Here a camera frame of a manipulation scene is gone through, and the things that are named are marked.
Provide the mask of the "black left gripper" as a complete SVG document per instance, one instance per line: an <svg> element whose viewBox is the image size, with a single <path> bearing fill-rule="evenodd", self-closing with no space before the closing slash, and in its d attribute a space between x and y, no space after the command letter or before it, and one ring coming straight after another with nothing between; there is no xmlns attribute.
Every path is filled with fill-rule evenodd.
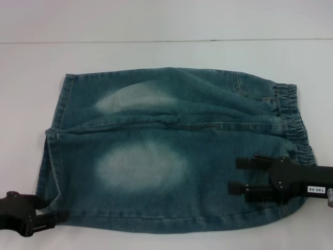
<svg viewBox="0 0 333 250"><path fill-rule="evenodd" d="M67 220L67 209L55 209L42 197L9 191L1 198L1 230L52 229Z"/></svg>

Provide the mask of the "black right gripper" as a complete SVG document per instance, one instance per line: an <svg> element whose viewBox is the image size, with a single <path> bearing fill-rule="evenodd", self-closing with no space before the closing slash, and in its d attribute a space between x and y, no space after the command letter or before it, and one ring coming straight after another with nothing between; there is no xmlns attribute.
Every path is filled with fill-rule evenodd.
<svg viewBox="0 0 333 250"><path fill-rule="evenodd" d="M303 166L289 158L254 155L236 159L236 168L270 168L270 185L228 182L229 195L244 195L246 202L287 203L293 197L313 197L332 202L332 167Z"/></svg>

